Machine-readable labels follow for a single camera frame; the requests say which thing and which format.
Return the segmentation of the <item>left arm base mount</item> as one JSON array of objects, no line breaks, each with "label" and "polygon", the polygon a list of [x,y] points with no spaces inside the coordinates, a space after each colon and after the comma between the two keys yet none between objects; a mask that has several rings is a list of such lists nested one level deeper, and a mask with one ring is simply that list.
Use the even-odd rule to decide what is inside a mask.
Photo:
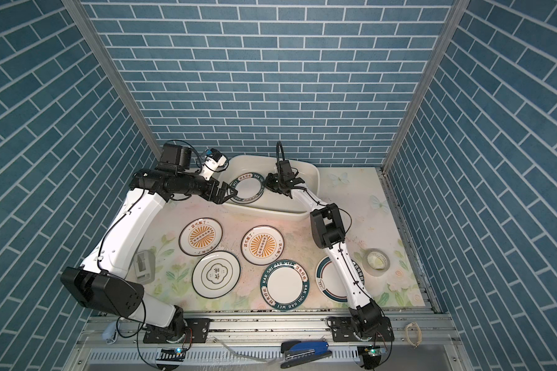
[{"label": "left arm base mount", "polygon": [[210,329],[208,318],[188,318],[173,322],[166,328],[147,325],[143,342],[145,344],[190,345],[205,343]]}]

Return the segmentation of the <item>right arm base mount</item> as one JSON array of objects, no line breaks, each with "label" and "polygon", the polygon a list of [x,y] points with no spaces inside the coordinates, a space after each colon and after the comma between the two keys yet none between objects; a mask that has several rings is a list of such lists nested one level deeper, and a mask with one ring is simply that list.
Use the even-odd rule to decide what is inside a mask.
[{"label": "right arm base mount", "polygon": [[356,323],[352,317],[328,317],[325,320],[332,339],[336,343],[351,342],[386,342],[394,341],[391,320],[382,316],[377,322]]}]

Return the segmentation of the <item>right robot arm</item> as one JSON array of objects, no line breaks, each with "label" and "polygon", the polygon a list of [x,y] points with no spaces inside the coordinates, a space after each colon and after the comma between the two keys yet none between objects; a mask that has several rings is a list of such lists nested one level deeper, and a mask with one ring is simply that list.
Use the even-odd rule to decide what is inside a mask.
[{"label": "right robot arm", "polygon": [[340,208],[321,201],[286,159],[276,162],[276,172],[267,175],[265,186],[274,193],[299,201],[306,208],[313,241],[325,251],[345,288],[354,333],[363,339],[377,335],[385,324],[385,314],[367,292],[353,265]]}]

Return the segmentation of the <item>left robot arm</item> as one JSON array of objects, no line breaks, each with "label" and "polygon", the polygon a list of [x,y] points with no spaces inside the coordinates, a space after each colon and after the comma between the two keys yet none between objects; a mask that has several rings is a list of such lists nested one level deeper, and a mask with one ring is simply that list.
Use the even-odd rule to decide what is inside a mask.
[{"label": "left robot arm", "polygon": [[151,222],[176,194],[200,196],[220,205],[238,192],[225,182],[196,173],[137,171],[122,208],[101,241],[79,267],[67,267],[60,276],[80,306],[181,337],[186,327],[184,311],[148,295],[141,284],[125,279]]}]

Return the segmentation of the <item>small plate green lettered rim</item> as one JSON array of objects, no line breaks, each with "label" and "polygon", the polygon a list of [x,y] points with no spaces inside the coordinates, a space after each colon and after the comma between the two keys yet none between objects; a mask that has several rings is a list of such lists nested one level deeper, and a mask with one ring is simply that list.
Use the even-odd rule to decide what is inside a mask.
[{"label": "small plate green lettered rim", "polygon": [[237,191],[231,200],[237,204],[249,204],[260,199],[265,191],[265,178],[259,173],[244,173],[230,183]]}]

